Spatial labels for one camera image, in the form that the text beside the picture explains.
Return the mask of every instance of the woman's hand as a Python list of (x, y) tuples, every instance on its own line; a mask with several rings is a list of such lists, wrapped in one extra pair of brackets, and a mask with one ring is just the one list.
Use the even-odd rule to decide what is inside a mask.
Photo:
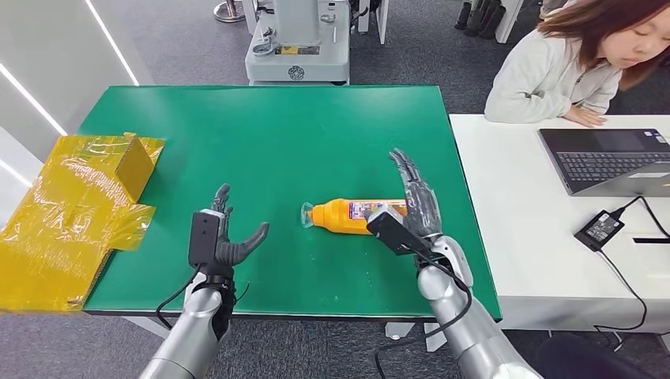
[(601, 126), (607, 120), (601, 117), (602, 114), (591, 111), (590, 109), (579, 108), (574, 105), (570, 106), (570, 110), (565, 113), (563, 118), (576, 122), (587, 128), (593, 128), (594, 126)]

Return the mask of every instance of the brown hair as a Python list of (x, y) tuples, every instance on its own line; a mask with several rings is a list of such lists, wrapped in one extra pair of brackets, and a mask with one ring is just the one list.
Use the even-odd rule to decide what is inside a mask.
[[(669, 6), (670, 0), (581, 0), (548, 17), (537, 30), (548, 37), (581, 39), (579, 63), (593, 67), (598, 62), (598, 47), (603, 39), (643, 24)], [(625, 69), (621, 88), (643, 81), (669, 55), (667, 48), (655, 58)]]

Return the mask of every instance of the floor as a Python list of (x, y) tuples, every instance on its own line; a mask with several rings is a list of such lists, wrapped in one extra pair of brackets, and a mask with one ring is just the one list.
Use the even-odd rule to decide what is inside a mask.
[[(250, 36), (244, 24), (215, 22), (216, 3), (114, 1), (157, 84), (246, 84)], [(463, 36), (452, 28), (459, 8), (455, 0), (393, 0), (385, 46), (375, 25), (367, 36), (352, 37), (352, 83), (438, 84), (450, 113), (481, 113), (512, 46)], [(511, 43), (533, 28), (537, 12), (533, 2), (526, 5)], [(670, 70), (658, 70), (618, 95), (610, 113), (667, 114), (667, 88)], [(136, 377), (160, 345), (120, 317), (6, 314), (0, 330), (2, 378)], [(415, 327), (410, 336), (419, 333)], [(546, 332), (506, 334), (531, 364), (548, 338)], [(596, 333), (580, 334), (604, 343)], [(373, 322), (235, 320), (208, 378), (376, 377), (371, 352), (388, 341), (383, 324)], [(655, 377), (670, 378), (670, 355), (657, 336), (633, 335), (619, 353)], [(432, 354), (421, 344), (403, 347), (385, 353), (382, 364), (390, 377), (460, 377), (446, 347)]]

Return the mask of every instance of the ceiling light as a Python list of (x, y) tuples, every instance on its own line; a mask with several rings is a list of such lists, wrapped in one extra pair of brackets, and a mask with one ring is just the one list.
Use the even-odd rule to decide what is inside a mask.
[(130, 66), (128, 66), (128, 62), (123, 57), (123, 54), (121, 54), (121, 51), (119, 50), (119, 47), (116, 46), (116, 42), (111, 38), (111, 34), (109, 34), (109, 31), (107, 30), (107, 27), (103, 23), (103, 20), (100, 18), (100, 15), (96, 11), (96, 8), (93, 7), (93, 4), (91, 3), (91, 0), (84, 0), (86, 2), (86, 5), (88, 6), (88, 9), (91, 10), (91, 13), (93, 14), (93, 17), (96, 18), (96, 21), (98, 22), (98, 25), (100, 26), (101, 29), (103, 29), (103, 33), (105, 37), (107, 37), (107, 41), (109, 41), (109, 44), (111, 45), (111, 48), (114, 49), (114, 52), (116, 53), (116, 56), (119, 57), (119, 61), (121, 61), (121, 64), (123, 65), (123, 68), (126, 69), (126, 72), (128, 75), (130, 75), (130, 79), (133, 81), (133, 84), (135, 85), (140, 85), (137, 82), (137, 78), (133, 74), (133, 71), (130, 70)]
[(9, 164), (5, 163), (2, 159), (0, 159), (0, 167), (7, 170), (19, 182), (25, 184), (28, 187), (32, 187), (31, 182), (29, 182), (26, 178), (24, 178), (21, 174), (19, 174), (16, 170), (14, 170)]
[(44, 117), (51, 124), (51, 126), (54, 127), (54, 129), (56, 129), (57, 132), (59, 132), (62, 136), (67, 135), (67, 132), (62, 128), (62, 126), (60, 126), (56, 122), (56, 120), (54, 120), (54, 118), (51, 117), (49, 112), (47, 112), (47, 110), (45, 110), (44, 107), (42, 107), (42, 105), (40, 105), (40, 103), (38, 103), (37, 100), (35, 100), (35, 98), (32, 97), (30, 92), (28, 92), (28, 90), (25, 89), (25, 87), (21, 85), (21, 83), (19, 83), (19, 81), (14, 77), (14, 75), (12, 75), (12, 73), (9, 70), (7, 70), (7, 68), (4, 67), (2, 63), (0, 63), (0, 73), (2, 73), (2, 75), (4, 75), (7, 78), (7, 80), (14, 86), (14, 88), (16, 88), (21, 93), (21, 95), (23, 95), (23, 97), (28, 102), (30, 102), (30, 104), (42, 115), (42, 117)]

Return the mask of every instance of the white sweater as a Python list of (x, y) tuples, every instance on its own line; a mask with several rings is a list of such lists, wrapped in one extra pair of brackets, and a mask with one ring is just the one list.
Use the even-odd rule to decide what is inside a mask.
[(489, 121), (532, 123), (563, 116), (570, 105), (604, 114), (622, 70), (609, 63), (589, 72), (578, 63), (580, 40), (546, 38), (537, 30), (510, 52), (493, 80)]

